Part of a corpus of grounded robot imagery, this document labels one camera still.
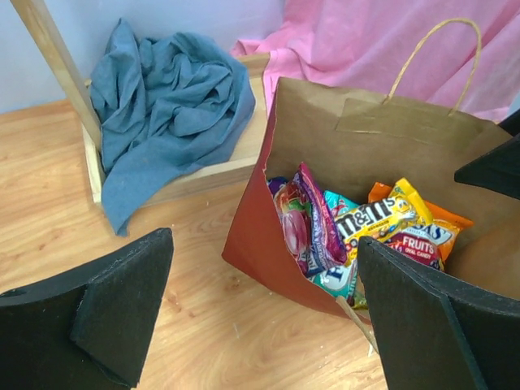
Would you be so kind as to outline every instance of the wooden floor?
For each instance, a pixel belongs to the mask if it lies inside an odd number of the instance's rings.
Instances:
[[[0,290],[173,227],[171,274],[140,390],[382,389],[379,357],[350,322],[266,290],[220,257],[244,185],[140,210],[114,236],[91,201],[66,102],[0,116]]]

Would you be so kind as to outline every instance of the paper bag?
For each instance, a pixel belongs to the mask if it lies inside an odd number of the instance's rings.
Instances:
[[[451,19],[430,33],[453,21],[476,29],[478,59],[480,35],[473,22]],[[458,111],[464,93],[455,108],[394,96],[427,37],[389,95],[280,79],[262,150],[223,251],[227,262],[304,306],[347,315],[331,295],[302,275],[286,247],[266,184],[275,176],[292,178],[305,162],[322,190],[359,204],[367,202],[374,182],[393,185],[405,177],[425,200],[472,219],[474,226],[459,235],[448,258],[448,272],[520,298],[520,201],[453,180],[459,167],[511,136],[490,121]]]

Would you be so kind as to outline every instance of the wooden tray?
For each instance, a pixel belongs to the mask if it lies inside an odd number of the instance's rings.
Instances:
[[[101,205],[102,170],[101,126],[90,102],[88,82],[82,80],[70,53],[43,0],[11,0],[32,39],[36,42],[50,69],[71,101],[83,125],[84,151],[89,170],[93,202]],[[257,161],[267,125],[266,100],[262,82],[269,54],[244,56],[239,60],[249,69],[251,87],[256,98],[253,118],[238,141],[228,162],[202,168],[182,176],[157,192],[144,206],[184,197],[223,185],[247,180]]]

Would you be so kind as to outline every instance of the white wall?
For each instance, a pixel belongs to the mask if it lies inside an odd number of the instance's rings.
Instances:
[[[190,31],[228,50],[237,38],[259,38],[282,21],[284,0],[45,0],[85,78],[102,56],[117,20],[138,37]],[[0,1],[0,113],[64,98],[63,91],[8,1]]]

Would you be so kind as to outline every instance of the pink fabric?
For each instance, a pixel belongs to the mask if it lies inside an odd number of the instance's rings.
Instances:
[[[480,27],[483,51],[460,110],[501,120],[520,90],[519,11],[519,0],[287,0],[280,30],[264,41],[238,41],[232,52],[271,53],[264,75],[268,107],[281,76],[388,93],[431,28],[465,17]],[[415,56],[396,94],[453,106],[475,48],[470,26],[445,26]]]

